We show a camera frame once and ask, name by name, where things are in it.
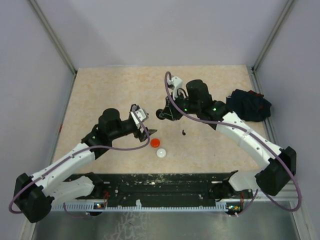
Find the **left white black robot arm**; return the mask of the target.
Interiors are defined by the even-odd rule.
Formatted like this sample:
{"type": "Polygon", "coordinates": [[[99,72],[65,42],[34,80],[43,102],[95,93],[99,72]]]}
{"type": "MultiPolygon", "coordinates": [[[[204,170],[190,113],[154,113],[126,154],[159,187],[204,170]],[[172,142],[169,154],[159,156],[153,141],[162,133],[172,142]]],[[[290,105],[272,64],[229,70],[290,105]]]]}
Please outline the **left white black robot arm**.
{"type": "Polygon", "coordinates": [[[106,109],[92,130],[69,153],[38,172],[22,173],[16,178],[9,211],[23,214],[30,223],[37,223],[50,213],[52,207],[81,197],[101,197],[103,181],[93,173],[72,181],[68,181],[68,177],[108,150],[120,151],[113,146],[116,139],[132,134],[146,147],[150,136],[156,132],[145,127],[148,118],[149,114],[136,104],[130,107],[125,120],[121,119],[117,109],[106,109]]]}

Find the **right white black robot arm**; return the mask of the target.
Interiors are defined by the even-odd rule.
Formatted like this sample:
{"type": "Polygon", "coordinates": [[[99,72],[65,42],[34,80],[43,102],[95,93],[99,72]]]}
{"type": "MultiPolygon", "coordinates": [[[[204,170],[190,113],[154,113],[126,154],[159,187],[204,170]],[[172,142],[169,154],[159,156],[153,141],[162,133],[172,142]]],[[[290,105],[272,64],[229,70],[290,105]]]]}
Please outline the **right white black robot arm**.
{"type": "Polygon", "coordinates": [[[296,151],[282,148],[265,139],[249,127],[224,102],[213,100],[207,85],[192,80],[183,89],[179,77],[164,81],[167,96],[164,109],[158,109],[159,119],[180,120],[183,116],[205,123],[215,131],[232,139],[258,165],[257,170],[237,170],[223,185],[223,192],[235,198],[242,190],[260,189],[276,196],[296,174],[296,151]]]}

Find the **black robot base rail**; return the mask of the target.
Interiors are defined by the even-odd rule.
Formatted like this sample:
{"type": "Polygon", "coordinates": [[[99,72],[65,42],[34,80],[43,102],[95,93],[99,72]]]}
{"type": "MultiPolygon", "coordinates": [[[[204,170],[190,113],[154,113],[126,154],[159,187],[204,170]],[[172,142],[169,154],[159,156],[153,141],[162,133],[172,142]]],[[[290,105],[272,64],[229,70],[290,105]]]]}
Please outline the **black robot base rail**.
{"type": "Polygon", "coordinates": [[[108,207],[214,207],[222,200],[250,199],[248,189],[235,191],[231,173],[96,173],[97,189],[81,200],[102,200],[108,207]]]}

